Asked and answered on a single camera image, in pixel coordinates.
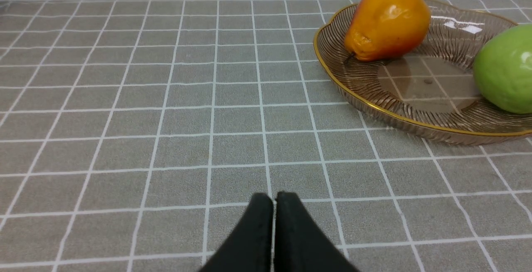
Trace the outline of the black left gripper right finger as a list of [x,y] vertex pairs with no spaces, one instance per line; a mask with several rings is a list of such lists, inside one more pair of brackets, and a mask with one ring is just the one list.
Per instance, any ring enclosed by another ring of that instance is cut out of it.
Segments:
[[357,272],[318,227],[299,196],[277,193],[274,271]]

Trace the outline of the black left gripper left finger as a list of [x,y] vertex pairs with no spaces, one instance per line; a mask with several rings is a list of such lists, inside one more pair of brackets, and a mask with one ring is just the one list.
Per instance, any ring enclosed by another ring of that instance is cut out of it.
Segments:
[[237,225],[200,271],[269,272],[272,225],[272,199],[254,193]]

